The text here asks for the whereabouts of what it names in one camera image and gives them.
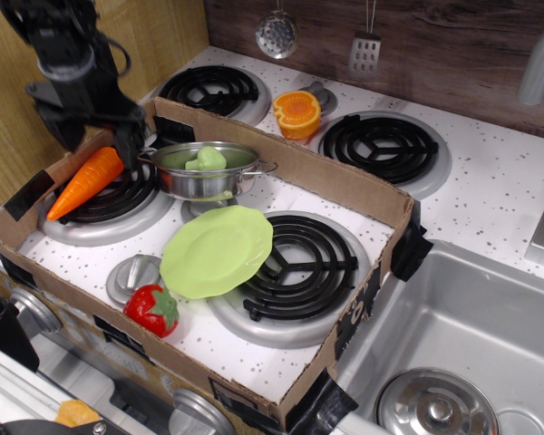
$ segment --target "green plate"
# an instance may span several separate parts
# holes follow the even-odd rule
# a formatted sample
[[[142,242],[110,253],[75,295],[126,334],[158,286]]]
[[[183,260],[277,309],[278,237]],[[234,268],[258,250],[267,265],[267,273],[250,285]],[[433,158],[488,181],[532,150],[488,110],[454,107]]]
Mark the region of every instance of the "green plate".
[[[228,206],[191,220],[165,246],[160,274],[172,292],[223,295],[251,278],[272,250],[272,225],[253,208]]]

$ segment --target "orange carrot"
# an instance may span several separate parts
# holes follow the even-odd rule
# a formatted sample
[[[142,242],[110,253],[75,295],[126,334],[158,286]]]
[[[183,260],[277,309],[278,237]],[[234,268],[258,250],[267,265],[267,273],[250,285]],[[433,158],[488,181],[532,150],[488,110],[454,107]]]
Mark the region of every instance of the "orange carrot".
[[[84,162],[46,215],[56,220],[94,197],[119,177],[125,166],[111,147],[104,147]]]

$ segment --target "wooden wall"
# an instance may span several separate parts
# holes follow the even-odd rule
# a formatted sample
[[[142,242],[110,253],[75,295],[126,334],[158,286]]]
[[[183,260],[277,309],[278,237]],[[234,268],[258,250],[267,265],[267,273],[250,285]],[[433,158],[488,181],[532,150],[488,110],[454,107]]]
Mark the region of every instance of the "wooden wall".
[[[209,44],[201,0],[105,0],[97,26],[132,59],[122,91],[137,101]],[[123,65],[117,53],[117,64]],[[34,49],[0,13],[0,206],[64,149],[46,130],[24,87],[43,81]]]
[[[286,0],[300,44],[281,61],[260,52],[254,38],[259,18],[276,4],[205,0],[210,43],[544,137],[544,101],[530,107],[516,98],[529,53],[544,31],[544,0],[378,0],[379,73],[364,81],[346,76],[355,31],[365,29],[364,0]]]

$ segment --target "sink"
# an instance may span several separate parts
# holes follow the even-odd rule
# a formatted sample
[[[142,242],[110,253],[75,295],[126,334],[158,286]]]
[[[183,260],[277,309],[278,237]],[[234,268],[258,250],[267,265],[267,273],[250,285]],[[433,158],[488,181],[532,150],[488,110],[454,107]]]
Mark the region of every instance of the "sink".
[[[374,422],[381,389],[416,368],[472,383],[502,435],[544,434],[544,280],[433,241],[411,279],[385,280],[337,383],[358,402],[355,417]]]

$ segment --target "slotted spoon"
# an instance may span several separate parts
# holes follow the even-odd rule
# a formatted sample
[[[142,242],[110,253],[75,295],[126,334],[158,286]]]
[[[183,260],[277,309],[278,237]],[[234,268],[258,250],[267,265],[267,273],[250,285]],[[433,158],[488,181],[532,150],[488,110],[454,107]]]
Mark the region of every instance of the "slotted spoon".
[[[262,17],[256,29],[256,42],[260,50],[274,59],[285,59],[298,45],[296,20],[284,12],[281,0],[277,10]]]
[[[366,0],[366,30],[355,33],[353,46],[348,58],[346,73],[356,79],[369,79],[377,74],[377,62],[381,50],[381,36],[373,33],[374,9],[377,0],[373,0],[373,16],[369,28],[369,0]]]

